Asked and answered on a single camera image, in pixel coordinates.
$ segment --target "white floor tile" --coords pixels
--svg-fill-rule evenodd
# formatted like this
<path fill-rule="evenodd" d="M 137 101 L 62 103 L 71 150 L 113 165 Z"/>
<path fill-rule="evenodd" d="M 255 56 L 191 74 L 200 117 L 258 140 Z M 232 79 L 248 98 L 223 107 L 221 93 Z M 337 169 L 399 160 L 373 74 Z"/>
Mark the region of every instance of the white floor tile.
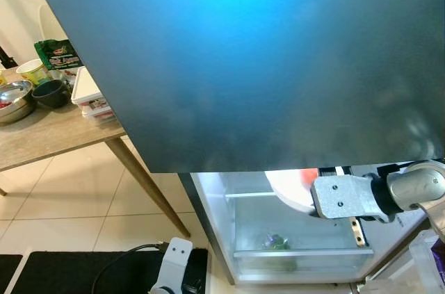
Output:
<path fill-rule="evenodd" d="M 12 220 L 52 158 L 0 172 L 0 188 L 8 195 L 0 196 L 0 220 Z"/>
<path fill-rule="evenodd" d="M 123 172 L 104 143 L 58 155 L 16 218 L 105 216 Z"/>
<path fill-rule="evenodd" d="M 0 239 L 5 234 L 9 224 L 10 224 L 9 220 L 0 220 Z"/>
<path fill-rule="evenodd" d="M 179 214 L 182 222 L 191 233 L 195 247 L 207 247 L 207 237 L 196 214 Z M 127 215 L 105 219 L 97 240 L 95 251 L 124 251 L 142 244 L 170 242 L 173 237 L 182 235 L 165 215 Z"/>
<path fill-rule="evenodd" d="M 103 218 L 14 220 L 0 240 L 0 253 L 91 251 Z"/>
<path fill-rule="evenodd" d="M 227 277 L 211 248 L 209 248 L 209 256 L 211 259 L 211 275 L 207 277 L 207 280 L 210 281 L 210 294 L 235 293 L 236 288 L 227 281 Z"/>
<path fill-rule="evenodd" d="M 150 174 L 177 213 L 193 212 L 177 174 Z M 108 215 L 162 214 L 160 208 L 125 170 Z"/>

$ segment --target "table leg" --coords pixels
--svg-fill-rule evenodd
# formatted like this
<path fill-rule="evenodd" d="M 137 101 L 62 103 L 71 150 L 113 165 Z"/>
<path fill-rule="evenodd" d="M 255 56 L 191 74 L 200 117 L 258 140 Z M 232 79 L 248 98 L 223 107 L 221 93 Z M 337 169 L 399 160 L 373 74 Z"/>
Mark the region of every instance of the table leg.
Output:
<path fill-rule="evenodd" d="M 154 203 L 167 215 L 170 221 L 173 222 L 176 228 L 178 228 L 178 230 L 185 237 L 190 237 L 190 232 L 168 203 L 161 190 L 159 190 L 158 186 L 156 183 L 154 183 L 148 172 L 139 163 L 138 159 L 131 153 L 130 149 L 128 149 L 121 138 L 114 138 L 106 141 L 105 143 L 117 156 L 117 158 L 120 159 L 128 171 L 130 171 L 140 186 L 152 198 Z"/>

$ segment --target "metal bowl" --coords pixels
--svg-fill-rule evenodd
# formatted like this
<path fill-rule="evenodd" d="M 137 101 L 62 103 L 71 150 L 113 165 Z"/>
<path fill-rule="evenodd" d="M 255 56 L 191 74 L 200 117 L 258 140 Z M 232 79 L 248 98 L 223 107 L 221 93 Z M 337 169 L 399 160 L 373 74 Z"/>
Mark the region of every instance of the metal bowl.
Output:
<path fill-rule="evenodd" d="M 26 80 L 0 86 L 0 101 L 11 102 L 8 106 L 0 108 L 0 124 L 16 122 L 34 111 L 32 91 L 33 84 Z"/>

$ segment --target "green object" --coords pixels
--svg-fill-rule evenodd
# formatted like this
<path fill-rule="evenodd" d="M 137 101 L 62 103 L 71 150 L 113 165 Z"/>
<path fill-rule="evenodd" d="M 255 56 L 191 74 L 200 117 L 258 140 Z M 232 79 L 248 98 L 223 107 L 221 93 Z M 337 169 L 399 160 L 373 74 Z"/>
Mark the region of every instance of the green object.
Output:
<path fill-rule="evenodd" d="M 264 243 L 267 250 L 290 250 L 287 238 L 283 238 L 278 234 L 268 234 L 267 241 Z M 266 259 L 264 267 L 269 272 L 295 272 L 297 270 L 297 262 L 295 257 L 270 257 Z"/>
<path fill-rule="evenodd" d="M 65 70 L 83 66 L 71 42 L 66 40 L 44 40 L 34 44 L 40 60 L 48 70 Z"/>

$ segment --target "dark gray refrigerator door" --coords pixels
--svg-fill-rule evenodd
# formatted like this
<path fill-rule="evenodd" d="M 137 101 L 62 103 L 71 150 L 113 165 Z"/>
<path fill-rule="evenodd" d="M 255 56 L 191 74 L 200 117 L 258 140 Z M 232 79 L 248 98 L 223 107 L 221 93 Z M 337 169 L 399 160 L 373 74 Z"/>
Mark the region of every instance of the dark gray refrigerator door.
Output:
<path fill-rule="evenodd" d="M 47 0 L 152 172 L 444 156 L 445 0 Z"/>

